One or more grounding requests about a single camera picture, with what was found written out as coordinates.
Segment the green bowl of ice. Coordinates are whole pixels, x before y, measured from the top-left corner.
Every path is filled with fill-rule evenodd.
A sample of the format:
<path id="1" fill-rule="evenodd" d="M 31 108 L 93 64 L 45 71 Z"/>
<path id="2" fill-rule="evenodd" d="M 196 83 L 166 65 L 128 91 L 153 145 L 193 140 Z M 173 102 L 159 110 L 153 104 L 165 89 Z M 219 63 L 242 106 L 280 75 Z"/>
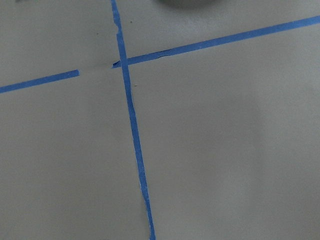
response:
<path id="1" fill-rule="evenodd" d="M 164 4 L 172 8 L 201 8 L 214 3 L 214 0 L 159 0 L 161 4 Z"/>

